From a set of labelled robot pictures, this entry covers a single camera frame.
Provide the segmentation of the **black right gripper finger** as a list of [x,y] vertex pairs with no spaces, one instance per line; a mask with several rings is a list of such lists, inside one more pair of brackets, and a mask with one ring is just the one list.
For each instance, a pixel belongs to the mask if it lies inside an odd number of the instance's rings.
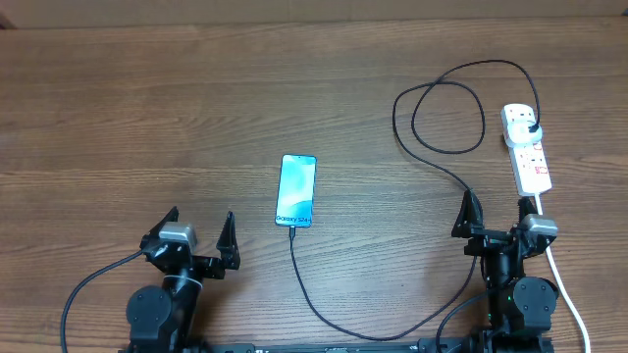
[[484,230],[483,209],[477,195],[467,189],[463,193],[460,211],[451,230],[451,236],[471,238]]
[[518,202],[518,215],[520,219],[524,219],[528,215],[536,215],[538,213],[537,207],[533,198],[528,196],[521,197]]

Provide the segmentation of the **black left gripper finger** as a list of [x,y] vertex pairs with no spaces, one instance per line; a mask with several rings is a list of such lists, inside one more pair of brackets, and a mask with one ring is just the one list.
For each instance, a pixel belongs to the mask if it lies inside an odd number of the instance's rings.
[[179,218],[179,210],[177,206],[171,208],[171,210],[164,216],[164,218],[159,221],[154,227],[150,229],[147,233],[148,235],[158,235],[159,231],[163,228],[163,226],[168,222],[176,222]]
[[222,232],[216,244],[221,253],[223,267],[227,270],[238,270],[240,266],[239,249],[236,242],[236,220],[232,211],[227,213]]

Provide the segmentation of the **blue Galaxy smartphone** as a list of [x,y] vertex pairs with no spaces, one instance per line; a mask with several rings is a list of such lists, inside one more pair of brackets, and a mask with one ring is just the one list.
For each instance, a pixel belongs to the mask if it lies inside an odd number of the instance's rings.
[[316,168],[314,156],[283,156],[275,216],[278,226],[311,226]]

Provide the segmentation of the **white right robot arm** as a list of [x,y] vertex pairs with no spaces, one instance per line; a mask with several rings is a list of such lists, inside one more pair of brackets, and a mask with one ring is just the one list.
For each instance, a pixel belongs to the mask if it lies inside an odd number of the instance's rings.
[[481,203],[475,193],[463,194],[451,231],[468,241],[464,253],[482,260],[490,326],[466,339],[471,352],[547,352],[550,341],[542,334],[551,328],[559,296],[557,286],[542,277],[528,277],[524,261],[543,254],[557,238],[554,219],[543,216],[522,197],[519,219],[509,231],[485,228]]

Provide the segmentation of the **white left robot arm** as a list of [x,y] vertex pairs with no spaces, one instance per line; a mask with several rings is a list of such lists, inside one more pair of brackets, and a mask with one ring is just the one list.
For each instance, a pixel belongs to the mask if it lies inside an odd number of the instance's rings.
[[140,241],[140,254],[164,274],[162,284],[136,291],[127,304],[129,352],[209,352],[209,344],[190,335],[195,308],[205,279],[222,279],[238,270],[240,255],[236,221],[228,212],[216,248],[220,256],[194,253],[194,226],[179,221],[174,207]]

